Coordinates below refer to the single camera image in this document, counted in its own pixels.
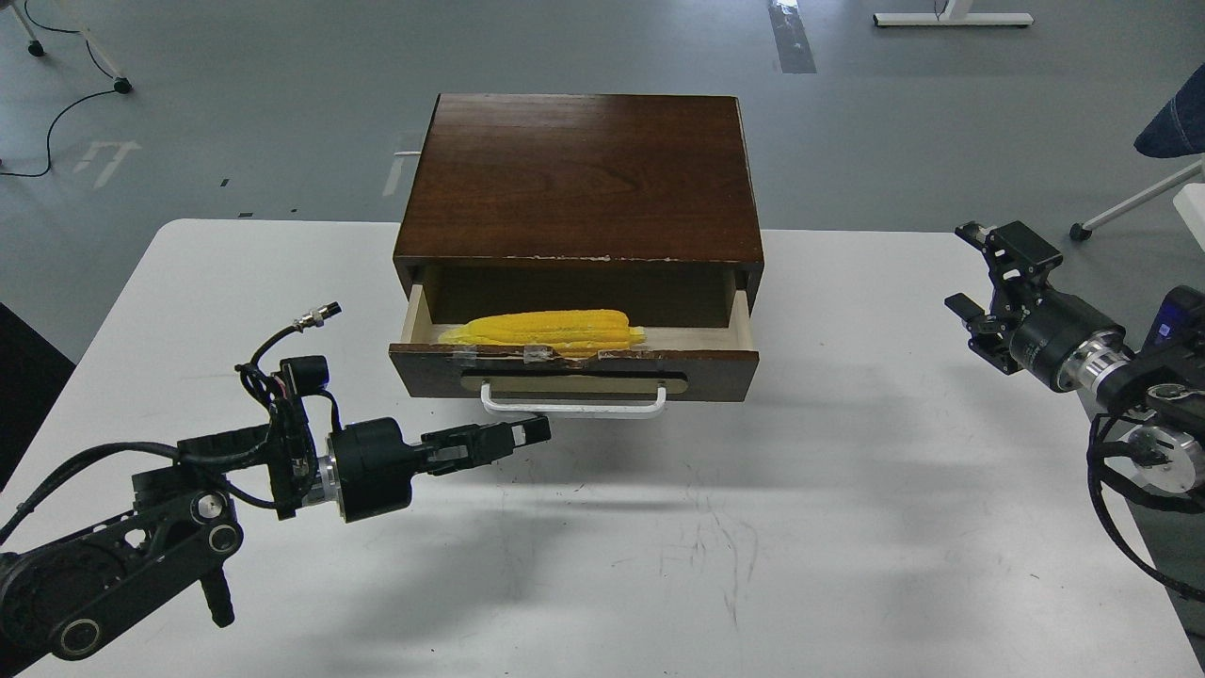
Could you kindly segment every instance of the white handle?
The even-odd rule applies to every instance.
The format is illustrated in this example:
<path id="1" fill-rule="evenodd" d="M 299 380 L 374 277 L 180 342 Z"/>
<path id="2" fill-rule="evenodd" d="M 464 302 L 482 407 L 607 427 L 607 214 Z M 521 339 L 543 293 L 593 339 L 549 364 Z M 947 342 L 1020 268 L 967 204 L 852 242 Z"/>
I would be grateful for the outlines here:
<path id="1" fill-rule="evenodd" d="M 489 381 L 481 383 L 481 405 L 494 414 L 535 413 L 571 419 L 652 419 L 665 409 L 665 385 L 657 387 L 657 400 L 643 406 L 596 403 L 499 403 L 489 391 Z"/>

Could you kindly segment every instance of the wooden box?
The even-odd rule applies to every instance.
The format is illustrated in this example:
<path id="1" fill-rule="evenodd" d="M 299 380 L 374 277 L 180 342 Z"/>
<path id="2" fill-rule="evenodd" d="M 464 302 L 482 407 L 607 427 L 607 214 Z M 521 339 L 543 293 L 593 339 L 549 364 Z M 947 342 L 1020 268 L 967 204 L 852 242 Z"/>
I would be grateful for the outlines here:
<path id="1" fill-rule="evenodd" d="M 443 94 L 398 235 L 410 297 L 389 347 L 416 397 L 743 401 L 762 238 L 736 99 Z M 618 308 L 647 343 L 564 359 L 453 347 L 472 318 Z"/>

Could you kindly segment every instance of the corn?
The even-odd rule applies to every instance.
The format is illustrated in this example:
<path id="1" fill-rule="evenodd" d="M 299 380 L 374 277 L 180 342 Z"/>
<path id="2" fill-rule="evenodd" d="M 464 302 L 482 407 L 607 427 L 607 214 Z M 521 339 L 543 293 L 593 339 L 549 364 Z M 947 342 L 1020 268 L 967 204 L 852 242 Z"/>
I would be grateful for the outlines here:
<path id="1" fill-rule="evenodd" d="M 601 350 L 627 350 L 645 341 L 645 330 L 628 326 L 615 309 L 531 311 L 480 317 L 440 334 L 440 344 L 552 347 L 558 354 L 584 359 Z"/>

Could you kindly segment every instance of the black robotic arm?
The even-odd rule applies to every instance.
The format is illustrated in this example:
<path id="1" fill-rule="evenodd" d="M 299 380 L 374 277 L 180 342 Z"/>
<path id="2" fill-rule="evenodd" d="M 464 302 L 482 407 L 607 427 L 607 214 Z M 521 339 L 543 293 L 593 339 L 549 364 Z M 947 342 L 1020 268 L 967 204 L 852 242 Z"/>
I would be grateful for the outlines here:
<path id="1" fill-rule="evenodd" d="M 24 671 L 46 654 L 92 656 L 196 582 L 213 623 L 234 623 L 222 565 L 242 546 L 234 499 L 271 509 L 281 520 L 298 509 L 334 501 L 348 523 L 410 506 L 411 479 L 475 468 L 516 448 L 551 438 L 548 420 L 468 425 L 405 443 L 393 419 L 342 426 L 327 391 L 322 356 L 281 361 L 264 375 L 259 361 L 282 337 L 321 326 L 340 312 L 328 303 L 277 331 L 247 364 L 236 366 L 246 391 L 268 412 L 261 426 L 181 441 L 116 443 L 80 453 L 60 465 L 16 515 L 0 527 L 0 546 L 47 496 L 88 466 L 120 452 L 172 462 L 133 477 L 131 511 L 23 554 L 0 554 L 0 678 Z M 318 456 L 302 399 L 331 403 L 330 454 Z M 253 497 L 225 473 L 264 466 L 271 500 Z"/>

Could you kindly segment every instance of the blue cushion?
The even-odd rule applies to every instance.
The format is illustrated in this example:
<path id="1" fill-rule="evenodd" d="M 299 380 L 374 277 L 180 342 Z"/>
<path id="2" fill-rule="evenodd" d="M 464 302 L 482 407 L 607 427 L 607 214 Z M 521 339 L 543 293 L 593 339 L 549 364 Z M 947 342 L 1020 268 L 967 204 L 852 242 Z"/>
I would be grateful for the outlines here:
<path id="1" fill-rule="evenodd" d="M 1134 148 L 1151 158 L 1205 153 L 1205 65 L 1138 135 Z"/>

